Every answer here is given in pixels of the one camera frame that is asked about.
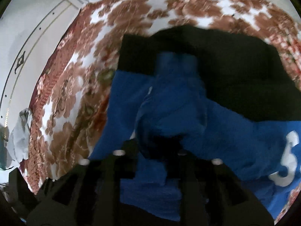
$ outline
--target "white number printed on fabric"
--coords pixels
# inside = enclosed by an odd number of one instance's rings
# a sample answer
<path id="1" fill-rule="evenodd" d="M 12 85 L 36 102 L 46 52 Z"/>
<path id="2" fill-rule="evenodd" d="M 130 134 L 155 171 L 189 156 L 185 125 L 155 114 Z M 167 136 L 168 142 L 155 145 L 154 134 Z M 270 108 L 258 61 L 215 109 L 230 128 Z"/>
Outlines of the white number printed on fabric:
<path id="1" fill-rule="evenodd" d="M 297 170 L 297 157 L 291 153 L 292 148 L 299 144 L 299 136 L 295 131 L 291 131 L 286 136 L 286 147 L 284 149 L 280 164 L 287 168 L 287 176 L 281 177 L 279 172 L 274 172 L 269 175 L 269 179 L 274 181 L 274 183 L 281 187 L 286 187 L 294 180 L 296 170 Z"/>

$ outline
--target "blue fabric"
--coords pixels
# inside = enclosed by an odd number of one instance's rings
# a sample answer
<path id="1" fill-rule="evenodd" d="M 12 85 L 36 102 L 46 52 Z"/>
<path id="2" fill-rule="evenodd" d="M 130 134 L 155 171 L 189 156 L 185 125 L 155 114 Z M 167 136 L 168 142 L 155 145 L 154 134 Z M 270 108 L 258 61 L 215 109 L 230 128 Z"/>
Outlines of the blue fabric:
<path id="1" fill-rule="evenodd" d="M 103 159 L 120 149 L 135 128 L 145 155 L 154 136 L 182 135 L 184 149 L 202 159 L 220 158 L 243 181 L 274 218 L 287 202 L 289 191 L 301 181 L 301 145 L 291 152 L 298 165 L 294 180 L 277 186 L 268 176 L 279 171 L 291 131 L 301 134 L 300 121 L 253 122 L 206 98 L 192 55 L 162 53 L 154 77 L 116 71 L 108 108 L 108 121 L 90 159 Z M 158 217 L 178 221 L 180 191 L 177 181 L 166 180 L 164 166 L 138 158 L 136 177 L 121 181 L 120 201 Z"/>

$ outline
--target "mattress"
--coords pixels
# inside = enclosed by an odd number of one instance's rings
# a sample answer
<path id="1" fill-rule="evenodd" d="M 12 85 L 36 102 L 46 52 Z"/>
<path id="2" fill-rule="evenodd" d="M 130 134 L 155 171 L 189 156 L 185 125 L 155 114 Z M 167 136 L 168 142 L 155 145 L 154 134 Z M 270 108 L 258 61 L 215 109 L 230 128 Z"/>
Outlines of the mattress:
<path id="1" fill-rule="evenodd" d="M 49 57 L 42 75 L 32 84 L 36 87 L 31 101 L 27 96 L 25 102 L 30 101 L 33 123 L 29 159 L 22 163 L 22 172 L 34 193 L 46 177 L 60 178 L 93 151 L 106 123 L 110 85 L 123 35 L 150 36 L 161 29 L 185 24 L 243 33 L 272 44 L 285 70 L 301 89 L 301 26 L 267 0 L 89 3 L 80 10 Z M 276 222 L 300 189 L 299 185 L 291 191 Z"/>

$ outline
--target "blue towel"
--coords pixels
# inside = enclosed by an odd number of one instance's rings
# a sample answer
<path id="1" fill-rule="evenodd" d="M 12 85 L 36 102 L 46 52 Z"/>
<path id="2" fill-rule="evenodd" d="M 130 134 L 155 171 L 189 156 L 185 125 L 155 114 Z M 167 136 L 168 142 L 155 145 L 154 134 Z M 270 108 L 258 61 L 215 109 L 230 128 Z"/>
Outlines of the blue towel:
<path id="1" fill-rule="evenodd" d="M 253 122 L 207 99 L 192 55 L 161 53 L 155 76 L 116 71 L 108 121 L 90 159 L 120 149 L 134 129 L 146 157 L 156 146 L 154 137 L 180 135 L 183 148 L 197 157 L 222 159 L 274 218 L 301 181 L 301 122 Z M 142 154 L 136 177 L 121 181 L 120 201 L 179 221 L 177 181 Z M 284 166 L 289 161 L 290 172 Z"/>

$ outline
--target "white screw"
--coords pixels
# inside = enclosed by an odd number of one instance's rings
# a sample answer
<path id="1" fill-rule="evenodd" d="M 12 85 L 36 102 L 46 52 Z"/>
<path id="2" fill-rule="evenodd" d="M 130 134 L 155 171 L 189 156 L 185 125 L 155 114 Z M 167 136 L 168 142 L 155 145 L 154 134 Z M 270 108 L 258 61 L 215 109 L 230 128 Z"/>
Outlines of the white screw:
<path id="1" fill-rule="evenodd" d="M 87 165 L 89 165 L 89 163 L 90 163 L 90 160 L 88 160 L 88 159 L 80 159 L 78 161 L 78 164 L 80 164 L 82 166 L 87 166 Z"/>
<path id="2" fill-rule="evenodd" d="M 115 155 L 115 156 L 123 156 L 123 155 L 125 155 L 125 151 L 122 150 L 122 149 L 117 149 L 117 150 L 113 151 L 113 155 Z"/>
<path id="3" fill-rule="evenodd" d="M 216 166 L 223 164 L 223 161 L 219 158 L 213 159 L 211 162 L 213 165 L 216 165 Z"/>

